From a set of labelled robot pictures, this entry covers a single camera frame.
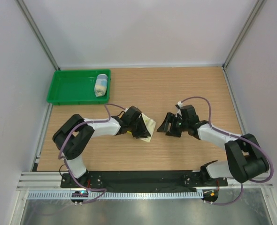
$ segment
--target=white wall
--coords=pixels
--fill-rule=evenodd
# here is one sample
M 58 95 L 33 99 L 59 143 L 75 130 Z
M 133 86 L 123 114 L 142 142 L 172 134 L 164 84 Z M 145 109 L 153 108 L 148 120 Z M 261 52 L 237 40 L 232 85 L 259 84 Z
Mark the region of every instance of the white wall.
M 33 162 L 53 72 L 15 1 L 0 0 L 0 225 Z
M 25 0 L 60 67 L 222 64 L 256 0 Z
M 277 0 L 269 0 L 229 67 L 248 132 L 272 157 L 277 188 Z

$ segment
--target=folded cloth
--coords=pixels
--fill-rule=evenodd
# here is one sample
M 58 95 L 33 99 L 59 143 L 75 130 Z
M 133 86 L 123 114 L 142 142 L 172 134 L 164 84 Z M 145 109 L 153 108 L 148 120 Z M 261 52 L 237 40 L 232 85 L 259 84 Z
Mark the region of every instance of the folded cloth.
M 97 80 L 94 88 L 96 97 L 101 97 L 105 95 L 107 90 L 107 81 L 108 81 L 108 77 L 106 74 L 99 74 L 97 76 Z

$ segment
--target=metal frame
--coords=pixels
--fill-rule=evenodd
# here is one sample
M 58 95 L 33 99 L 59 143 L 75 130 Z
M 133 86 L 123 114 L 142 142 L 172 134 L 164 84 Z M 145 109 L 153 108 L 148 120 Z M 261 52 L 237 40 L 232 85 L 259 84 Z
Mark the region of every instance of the metal frame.
M 42 34 L 40 33 L 36 23 L 34 22 L 29 10 L 27 9 L 25 2 L 23 0 L 15 0 L 21 9 L 21 12 L 24 14 L 26 20 L 28 21 L 31 29 L 33 30 L 34 34 L 36 35 L 39 43 L 41 44 L 44 52 L 46 53 L 47 57 L 49 58 L 50 62 L 52 63 L 55 70 L 60 70 L 58 67 L 55 58 L 53 57 L 50 49 L 48 48 Z M 231 100 L 234 105 L 234 109 L 239 121 L 240 128 L 242 130 L 242 133 L 245 134 L 245 126 L 244 122 L 242 121 L 242 117 L 240 115 L 239 107 L 236 102 L 236 97 L 232 91 L 230 81 L 228 79 L 227 74 L 227 66 L 229 65 L 230 61 L 232 60 L 235 52 L 237 51 L 238 47 L 244 40 L 244 37 L 250 30 L 253 22 L 255 21 L 257 15 L 259 14 L 260 10 L 262 9 L 263 5 L 265 4 L 267 0 L 258 0 L 255 4 L 253 10 L 251 11 L 246 23 L 244 24 L 243 29 L 241 30 L 237 40 L 235 41 L 230 53 L 228 54 L 225 63 L 222 65 L 223 74 L 225 77 L 226 84 L 229 89 L 229 93 L 231 96 Z M 39 161 L 41 149 L 44 143 L 44 138 L 46 135 L 46 129 L 47 125 L 49 123 L 49 119 L 52 112 L 52 105 L 49 104 L 46 114 L 44 117 L 44 122 L 41 129 L 41 134 L 38 139 L 37 143 L 37 151 L 36 151 L 36 157 L 34 159 L 33 165 L 37 164 Z M 61 176 L 58 172 L 25 172 L 22 173 L 19 183 L 17 185 L 15 199 L 15 210 L 12 215 L 11 219 L 11 225 L 17 225 L 20 224 L 23 210 L 25 208 L 26 199 L 28 197 L 28 194 L 30 191 L 60 191 L 60 182 L 61 182 Z M 234 179 L 229 180 L 229 186 L 227 187 L 220 187 L 220 188 L 240 188 L 240 184 L 236 182 Z M 273 188 L 272 183 L 266 183 L 266 184 L 255 184 L 251 182 L 244 183 L 244 188 L 261 188 L 262 193 L 265 199 L 265 203 L 267 205 L 271 220 L 273 224 L 277 225 L 277 204 L 275 202 L 275 190 Z M 198 189 L 208 189 L 208 187 L 199 187 Z

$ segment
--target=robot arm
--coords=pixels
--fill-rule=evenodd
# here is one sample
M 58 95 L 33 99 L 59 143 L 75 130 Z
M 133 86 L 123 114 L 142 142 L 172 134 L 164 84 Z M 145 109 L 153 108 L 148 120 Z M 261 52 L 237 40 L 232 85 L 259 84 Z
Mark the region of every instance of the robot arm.
M 121 135 L 128 131 L 136 138 L 151 136 L 146 128 L 142 112 L 131 106 L 124 111 L 121 117 L 112 116 L 109 120 L 98 120 L 98 123 L 82 118 L 79 114 L 73 115 L 53 136 L 53 141 L 58 149 L 61 149 L 70 131 L 82 122 L 87 122 L 87 124 L 76 130 L 78 134 L 71 136 L 63 150 L 68 167 L 77 179 L 87 172 L 82 160 L 82 152 L 91 138 L 101 135 Z
M 227 162 L 215 161 L 201 167 L 201 169 L 205 169 L 207 179 L 233 177 L 238 182 L 244 183 L 269 170 L 269 164 L 260 151 L 249 143 L 234 137 L 241 136 L 259 145 L 253 135 L 232 134 L 230 136 L 228 132 L 210 126 L 208 121 L 200 121 L 192 105 L 182 107 L 177 105 L 177 107 L 179 109 L 177 114 L 167 113 L 157 132 L 165 132 L 169 136 L 181 137 L 181 133 L 187 131 L 189 135 L 213 143 L 226 151 Z

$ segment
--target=wooden table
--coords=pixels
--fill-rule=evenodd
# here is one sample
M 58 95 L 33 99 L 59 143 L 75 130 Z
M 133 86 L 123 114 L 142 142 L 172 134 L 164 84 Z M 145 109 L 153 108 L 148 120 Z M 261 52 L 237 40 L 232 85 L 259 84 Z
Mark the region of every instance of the wooden table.
M 156 121 L 157 129 L 167 112 L 176 113 L 175 104 L 190 96 L 206 97 L 212 104 L 212 122 L 240 133 L 239 123 L 220 67 L 116 68 L 112 69 L 110 103 L 134 105 Z M 204 100 L 192 104 L 201 120 L 208 119 Z M 121 110 L 110 106 L 112 115 Z M 79 113 L 84 118 L 102 119 L 108 115 L 103 105 L 54 106 L 46 132 L 38 171 L 58 171 L 62 161 L 52 141 L 53 134 Z M 150 143 L 130 134 L 101 136 L 89 141 L 83 152 L 88 170 L 193 170 L 213 160 L 225 160 L 224 150 L 199 141 L 185 132 L 181 138 L 154 132 Z

